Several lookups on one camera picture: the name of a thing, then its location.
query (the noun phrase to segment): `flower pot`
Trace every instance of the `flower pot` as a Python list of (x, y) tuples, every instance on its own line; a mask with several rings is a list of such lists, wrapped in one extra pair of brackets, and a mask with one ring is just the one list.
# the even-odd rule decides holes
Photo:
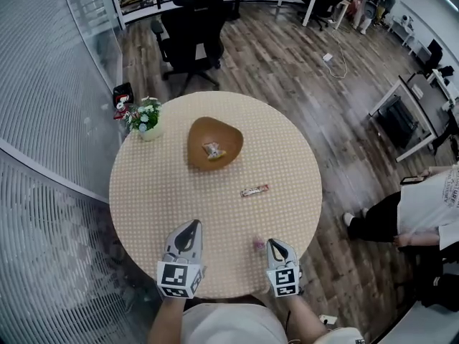
[(152, 141), (159, 136), (163, 135), (163, 127), (161, 126), (161, 122), (158, 121), (156, 126), (150, 130), (144, 131), (140, 133), (143, 141)]

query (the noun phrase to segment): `power outlet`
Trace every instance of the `power outlet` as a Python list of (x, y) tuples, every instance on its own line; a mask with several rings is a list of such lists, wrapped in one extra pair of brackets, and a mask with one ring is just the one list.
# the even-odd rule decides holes
[(323, 57), (323, 61), (328, 62), (328, 61), (331, 60), (332, 57), (333, 57), (332, 54), (326, 54), (326, 55)]
[(327, 325), (335, 325), (335, 322), (338, 320), (337, 317), (328, 315), (320, 315), (318, 318), (320, 321), (322, 321), (323, 324), (325, 324), (326, 321)]

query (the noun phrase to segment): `white marker cube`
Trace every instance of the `white marker cube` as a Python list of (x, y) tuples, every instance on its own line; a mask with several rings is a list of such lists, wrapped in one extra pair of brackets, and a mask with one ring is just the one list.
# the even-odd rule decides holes
[(176, 262), (158, 262), (156, 270), (157, 285), (168, 297), (193, 298), (199, 283), (204, 277), (199, 264), (177, 264)]
[(284, 267), (268, 269), (266, 275), (274, 288), (276, 297), (297, 295), (300, 292), (300, 267)]

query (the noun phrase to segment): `potted plant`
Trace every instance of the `potted plant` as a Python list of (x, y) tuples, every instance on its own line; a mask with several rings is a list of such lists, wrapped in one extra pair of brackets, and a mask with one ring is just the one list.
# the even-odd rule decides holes
[(150, 141), (163, 133), (159, 122), (160, 110), (161, 103), (156, 98), (145, 97), (141, 106), (132, 106), (123, 119), (131, 130), (138, 130), (142, 139)]

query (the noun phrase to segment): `white cable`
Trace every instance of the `white cable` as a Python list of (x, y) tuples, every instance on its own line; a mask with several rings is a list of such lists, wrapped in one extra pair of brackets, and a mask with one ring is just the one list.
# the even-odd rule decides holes
[(328, 71), (330, 72), (330, 75), (332, 77), (335, 77), (335, 78), (338, 78), (338, 79), (344, 79), (346, 77), (346, 74), (347, 74), (347, 63), (346, 63), (346, 59), (344, 58), (344, 54), (343, 54), (343, 49), (341, 48), (341, 43), (339, 42), (339, 40), (336, 39), (336, 37), (333, 35), (335, 31), (333, 31), (331, 33), (331, 35), (333, 36), (333, 38), (335, 39), (336, 42), (338, 42), (338, 46), (339, 46), (339, 50), (341, 51), (341, 57), (343, 57), (343, 61), (344, 61), (344, 66), (346, 68), (346, 72), (344, 73), (343, 76), (340, 76), (340, 75), (333, 75), (333, 73), (331, 72), (331, 69), (330, 67), (327, 65), (326, 61), (324, 59), (322, 59), (322, 62), (323, 64), (327, 67)]

